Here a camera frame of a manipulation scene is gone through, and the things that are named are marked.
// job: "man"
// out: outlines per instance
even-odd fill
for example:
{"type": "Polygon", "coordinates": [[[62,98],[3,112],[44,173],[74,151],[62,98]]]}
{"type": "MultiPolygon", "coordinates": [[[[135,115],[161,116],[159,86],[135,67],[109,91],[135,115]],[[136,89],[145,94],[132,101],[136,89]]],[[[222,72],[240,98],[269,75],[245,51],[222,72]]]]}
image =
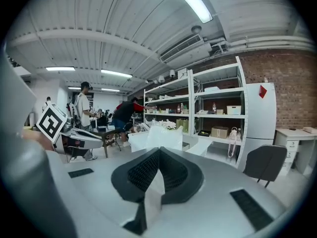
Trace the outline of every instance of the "man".
{"type": "Polygon", "coordinates": [[[44,103],[43,107],[42,107],[42,112],[44,112],[44,110],[46,109],[46,107],[49,105],[49,103],[51,103],[51,98],[47,97],[46,98],[46,102],[44,103]]]}
{"type": "Polygon", "coordinates": [[[155,107],[144,107],[139,105],[138,98],[134,97],[131,101],[122,102],[114,110],[112,124],[114,127],[119,128],[121,132],[121,138],[123,141],[123,147],[129,146],[125,135],[124,127],[130,121],[130,118],[134,112],[140,113],[144,109],[155,109],[155,107]]]}
{"type": "MultiPolygon", "coordinates": [[[[89,116],[97,117],[97,114],[90,112],[89,101],[86,94],[89,92],[90,85],[88,82],[81,83],[81,93],[77,96],[75,101],[75,106],[80,116],[80,128],[89,132],[90,120],[89,116]]],[[[83,156],[86,161],[95,160],[97,156],[93,156],[91,151],[88,150],[87,153],[83,156]]]]}

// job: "gray chair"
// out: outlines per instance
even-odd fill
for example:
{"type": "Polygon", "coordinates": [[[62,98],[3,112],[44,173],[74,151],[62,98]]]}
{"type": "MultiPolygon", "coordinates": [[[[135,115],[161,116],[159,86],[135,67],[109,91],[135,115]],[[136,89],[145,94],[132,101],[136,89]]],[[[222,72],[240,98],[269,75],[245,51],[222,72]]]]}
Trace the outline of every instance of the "gray chair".
{"type": "Polygon", "coordinates": [[[247,176],[267,180],[265,188],[270,181],[275,181],[281,171],[287,155],[287,149],[278,145],[263,145],[251,151],[247,156],[244,173],[247,176]]]}

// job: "refrigerator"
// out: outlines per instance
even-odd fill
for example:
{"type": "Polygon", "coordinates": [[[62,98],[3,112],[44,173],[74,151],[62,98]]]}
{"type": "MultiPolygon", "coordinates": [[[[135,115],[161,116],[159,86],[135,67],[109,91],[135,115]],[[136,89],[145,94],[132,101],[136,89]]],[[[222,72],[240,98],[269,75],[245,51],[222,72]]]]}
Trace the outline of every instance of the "refrigerator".
{"type": "Polygon", "coordinates": [[[276,126],[276,96],[274,83],[247,84],[247,139],[238,169],[244,171],[249,152],[262,145],[272,145],[276,126]]]}

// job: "red sticker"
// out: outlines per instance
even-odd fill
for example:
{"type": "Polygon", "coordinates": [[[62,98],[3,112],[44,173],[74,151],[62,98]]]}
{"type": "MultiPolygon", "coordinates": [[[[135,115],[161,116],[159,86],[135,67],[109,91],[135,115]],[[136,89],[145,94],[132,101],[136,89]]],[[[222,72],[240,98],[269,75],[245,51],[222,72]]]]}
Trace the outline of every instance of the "red sticker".
{"type": "Polygon", "coordinates": [[[265,94],[266,94],[267,90],[263,87],[263,86],[260,86],[260,97],[263,99],[265,94]]]}

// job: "white plastic bag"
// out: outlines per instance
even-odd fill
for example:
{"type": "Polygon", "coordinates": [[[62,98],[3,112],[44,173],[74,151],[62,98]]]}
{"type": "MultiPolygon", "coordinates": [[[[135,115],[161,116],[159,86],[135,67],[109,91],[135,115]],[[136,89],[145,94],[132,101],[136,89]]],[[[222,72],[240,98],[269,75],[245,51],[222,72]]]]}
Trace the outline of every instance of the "white plastic bag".
{"type": "Polygon", "coordinates": [[[146,148],[168,147],[182,150],[183,146],[183,126],[178,129],[166,129],[159,122],[153,121],[152,127],[146,142],[146,148]]]}

